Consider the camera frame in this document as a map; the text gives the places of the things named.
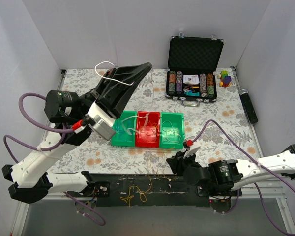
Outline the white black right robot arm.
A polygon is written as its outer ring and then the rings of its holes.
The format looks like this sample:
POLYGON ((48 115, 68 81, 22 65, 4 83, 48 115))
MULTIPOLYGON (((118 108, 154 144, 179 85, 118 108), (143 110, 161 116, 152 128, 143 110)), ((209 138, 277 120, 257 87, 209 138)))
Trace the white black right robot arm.
POLYGON ((195 148, 177 152, 166 161, 173 174, 198 188, 201 196, 234 196, 240 188, 269 180, 275 175, 295 180, 295 144, 282 153, 256 161, 229 159, 201 166, 196 162, 195 148))

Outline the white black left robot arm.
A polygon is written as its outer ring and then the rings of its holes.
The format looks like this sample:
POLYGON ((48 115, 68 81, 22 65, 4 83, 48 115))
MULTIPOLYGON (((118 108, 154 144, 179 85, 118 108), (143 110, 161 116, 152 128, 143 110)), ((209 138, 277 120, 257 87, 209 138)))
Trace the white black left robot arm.
POLYGON ((119 119, 141 80, 152 69, 151 63, 113 67, 101 76, 97 86, 78 95, 75 92, 51 90, 43 97, 48 127, 36 121, 32 124, 48 131, 45 139, 30 154, 14 165, 4 165, 3 176, 11 182, 12 199, 35 203, 50 193, 75 192, 82 196, 107 196, 106 181, 97 181, 87 171, 50 173, 49 168, 68 152, 86 141, 92 133, 110 140, 113 125, 119 119))

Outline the green plastic bin left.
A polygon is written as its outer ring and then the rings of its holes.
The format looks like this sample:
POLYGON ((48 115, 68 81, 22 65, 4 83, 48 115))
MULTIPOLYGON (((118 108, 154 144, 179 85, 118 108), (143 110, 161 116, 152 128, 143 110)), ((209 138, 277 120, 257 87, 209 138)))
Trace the green plastic bin left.
POLYGON ((111 144, 118 147, 134 147, 135 146, 135 130, 136 130, 136 111, 124 111, 120 118, 115 120, 113 129, 115 135, 111 139, 111 144))

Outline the green plastic bin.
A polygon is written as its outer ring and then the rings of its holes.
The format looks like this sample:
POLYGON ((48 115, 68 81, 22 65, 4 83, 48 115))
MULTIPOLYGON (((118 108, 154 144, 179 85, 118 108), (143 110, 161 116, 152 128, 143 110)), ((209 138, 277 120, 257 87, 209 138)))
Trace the green plastic bin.
POLYGON ((115 135, 111 139, 111 144, 118 147, 134 147, 135 146, 135 130, 136 130, 136 111, 124 111, 120 118, 115 120, 113 129, 115 135))
POLYGON ((182 149, 184 139, 183 113, 161 112, 159 148, 182 149))

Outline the red plastic bin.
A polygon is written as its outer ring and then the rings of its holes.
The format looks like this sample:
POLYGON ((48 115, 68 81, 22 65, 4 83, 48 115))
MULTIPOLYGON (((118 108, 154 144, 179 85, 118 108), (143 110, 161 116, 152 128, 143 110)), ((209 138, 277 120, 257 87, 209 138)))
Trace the red plastic bin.
POLYGON ((160 112, 137 112, 135 134, 136 147, 159 148, 160 115, 160 112))

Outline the green plastic bin right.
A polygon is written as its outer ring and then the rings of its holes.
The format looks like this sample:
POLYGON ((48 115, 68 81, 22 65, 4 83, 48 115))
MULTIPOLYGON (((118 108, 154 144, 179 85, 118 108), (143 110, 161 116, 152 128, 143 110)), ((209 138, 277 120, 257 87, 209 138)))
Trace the green plastic bin right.
POLYGON ((182 149, 184 139, 183 113, 161 112, 159 148, 182 149))

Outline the white card deck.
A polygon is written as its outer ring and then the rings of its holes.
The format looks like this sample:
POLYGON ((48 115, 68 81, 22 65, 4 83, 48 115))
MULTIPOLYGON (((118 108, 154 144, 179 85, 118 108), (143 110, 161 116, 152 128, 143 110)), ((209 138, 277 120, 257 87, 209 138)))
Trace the white card deck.
POLYGON ((200 82, 199 81, 199 75, 197 75, 197 74, 195 74, 195 75, 186 75, 186 74, 184 74, 183 82, 185 84, 191 84, 191 85, 198 84, 200 82))

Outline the teal plastic piece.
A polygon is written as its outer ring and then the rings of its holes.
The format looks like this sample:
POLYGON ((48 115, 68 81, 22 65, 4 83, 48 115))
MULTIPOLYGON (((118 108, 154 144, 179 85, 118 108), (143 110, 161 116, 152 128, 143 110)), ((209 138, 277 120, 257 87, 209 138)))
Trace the teal plastic piece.
POLYGON ((187 96, 192 96, 192 97, 199 97, 199 96, 200 96, 200 94, 199 94, 198 92, 193 93, 193 92, 191 92, 191 91, 187 91, 185 94, 186 94, 187 96))

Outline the black poker chip case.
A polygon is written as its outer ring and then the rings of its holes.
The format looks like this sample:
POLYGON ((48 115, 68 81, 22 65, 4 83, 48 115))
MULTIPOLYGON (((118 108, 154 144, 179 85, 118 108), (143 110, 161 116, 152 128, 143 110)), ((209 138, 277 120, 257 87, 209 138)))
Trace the black poker chip case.
POLYGON ((193 106, 193 104, 187 104, 187 101, 215 102, 217 100, 217 89, 214 72, 217 69, 223 46, 224 40, 214 37, 171 37, 166 98, 179 100, 183 106, 193 106), (185 84, 183 82, 184 74, 197 74, 200 82, 194 85, 185 84), (187 96, 185 94, 187 91, 198 92, 200 96, 187 96))

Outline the black cylindrical flashlight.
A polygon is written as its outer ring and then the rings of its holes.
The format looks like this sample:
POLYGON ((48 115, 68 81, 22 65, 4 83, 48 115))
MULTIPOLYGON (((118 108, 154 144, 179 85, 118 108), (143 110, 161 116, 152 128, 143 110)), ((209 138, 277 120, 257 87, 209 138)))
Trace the black cylindrical flashlight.
POLYGON ((245 110, 245 113, 248 117, 248 120, 251 124, 255 124, 258 122, 258 118, 256 115, 256 112, 254 110, 253 104, 251 102, 250 96, 248 94, 247 89, 240 89, 239 90, 239 96, 243 105, 243 108, 245 110))

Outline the colourful toy block train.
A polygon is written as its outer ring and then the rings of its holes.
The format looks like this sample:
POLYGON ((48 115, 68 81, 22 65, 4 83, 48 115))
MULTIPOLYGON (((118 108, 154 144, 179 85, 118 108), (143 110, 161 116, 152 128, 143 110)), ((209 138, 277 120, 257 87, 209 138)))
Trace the colourful toy block train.
POLYGON ((219 82, 219 86, 220 87, 228 87, 231 84, 232 78, 231 76, 228 74, 228 72, 226 70, 222 70, 219 74, 218 74, 218 78, 220 79, 219 82))

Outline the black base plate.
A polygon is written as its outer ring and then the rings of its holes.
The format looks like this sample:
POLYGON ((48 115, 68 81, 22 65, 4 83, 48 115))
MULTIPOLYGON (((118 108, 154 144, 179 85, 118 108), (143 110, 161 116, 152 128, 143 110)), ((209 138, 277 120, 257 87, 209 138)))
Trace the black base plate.
POLYGON ((195 206, 210 207, 221 203, 229 210, 231 198, 241 190, 226 193, 206 192, 202 187, 188 185, 181 177, 152 174, 91 174, 84 172, 87 187, 68 191, 73 198, 95 203, 97 207, 120 206, 195 206))

